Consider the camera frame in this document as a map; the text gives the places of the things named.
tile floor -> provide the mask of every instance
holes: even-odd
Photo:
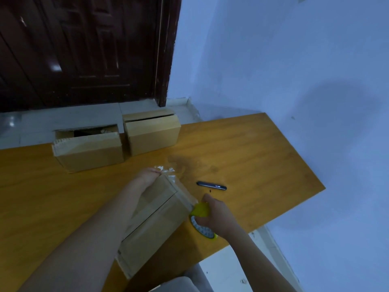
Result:
[[[168,99],[167,106],[176,112],[181,124],[201,121],[196,108],[185,98]],[[122,133],[122,114],[158,108],[153,100],[143,100],[0,113],[0,149],[52,142],[54,130],[58,129],[118,124]],[[261,227],[251,232],[250,237],[295,289],[302,291],[267,228]],[[201,261],[200,266],[215,292],[252,291],[230,246]]]

hand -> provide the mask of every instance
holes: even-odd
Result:
[[[202,202],[209,204],[211,214],[208,217],[196,217],[196,222],[201,226],[209,227],[217,235],[229,240],[234,231],[240,228],[230,209],[224,202],[212,198],[207,193],[203,196]]]
[[[145,183],[145,186],[151,186],[153,182],[161,175],[161,171],[156,168],[144,168],[142,169],[138,175],[136,176],[136,179],[142,179]]]

gray pants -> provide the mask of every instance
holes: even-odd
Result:
[[[214,292],[203,270],[197,263],[183,273],[183,276],[163,283],[153,292]]]

white wall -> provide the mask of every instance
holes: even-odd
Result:
[[[268,224],[307,292],[388,291],[389,0],[209,4],[183,0],[168,96],[267,112],[327,187]]]

person's left hand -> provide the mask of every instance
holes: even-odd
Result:
[[[145,186],[151,186],[153,182],[161,175],[161,171],[156,168],[144,168],[141,170],[136,178],[140,178],[144,181]]]

